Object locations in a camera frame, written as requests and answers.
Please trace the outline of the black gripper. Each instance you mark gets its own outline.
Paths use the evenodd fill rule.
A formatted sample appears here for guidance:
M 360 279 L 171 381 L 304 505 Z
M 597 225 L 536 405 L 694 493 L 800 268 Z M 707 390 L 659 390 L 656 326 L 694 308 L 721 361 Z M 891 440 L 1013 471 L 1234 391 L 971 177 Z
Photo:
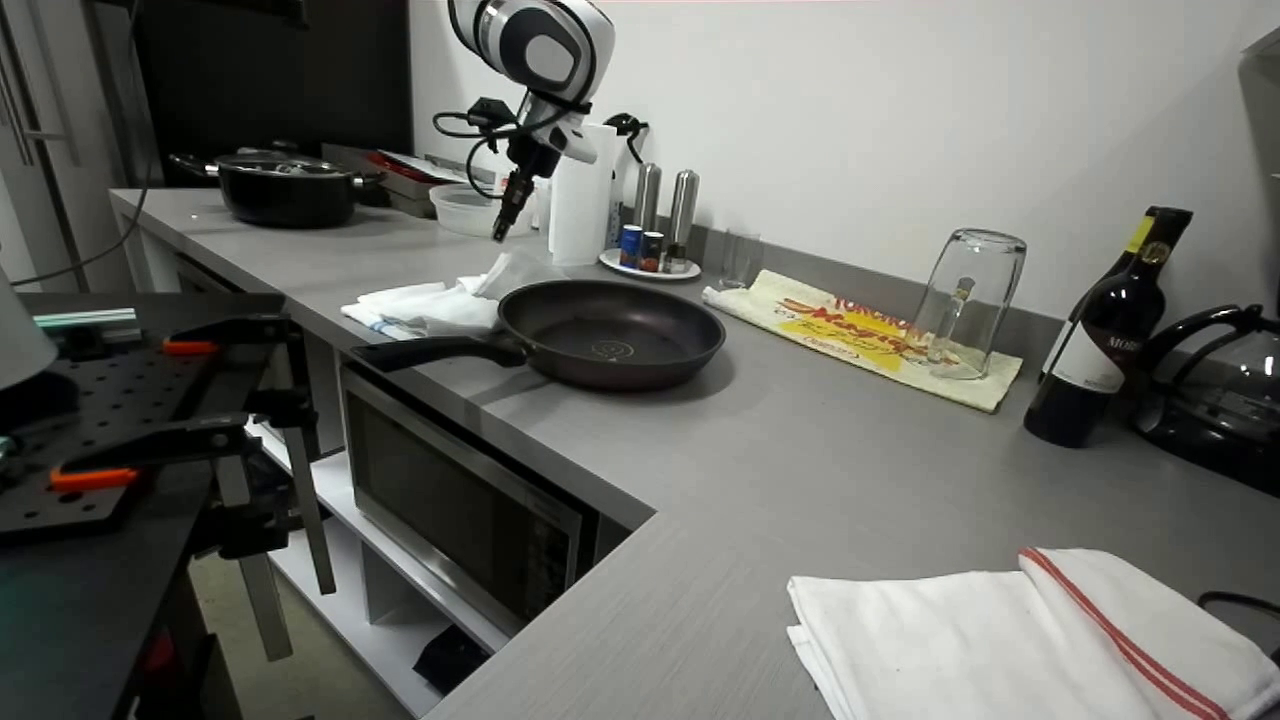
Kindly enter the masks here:
M 557 165 L 564 155 L 564 127 L 557 119 L 513 123 L 513 127 L 499 127 L 499 141 L 507 144 L 513 171 L 504 181 L 499 212 L 491 225 L 495 242 L 504 242 L 513 233 L 531 188 L 557 171 Z

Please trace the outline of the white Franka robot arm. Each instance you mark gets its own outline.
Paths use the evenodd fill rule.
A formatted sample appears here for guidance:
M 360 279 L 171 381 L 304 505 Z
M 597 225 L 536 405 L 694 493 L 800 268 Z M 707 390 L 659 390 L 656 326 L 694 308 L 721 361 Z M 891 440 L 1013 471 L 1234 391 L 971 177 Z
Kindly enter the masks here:
M 617 28 L 593 0 L 449 0 L 449 23 L 471 58 L 525 90 L 520 109 L 477 102 L 481 141 L 507 144 L 513 161 L 491 225 L 504 242 L 564 155 L 593 161 L 580 119 L 593 112 Z

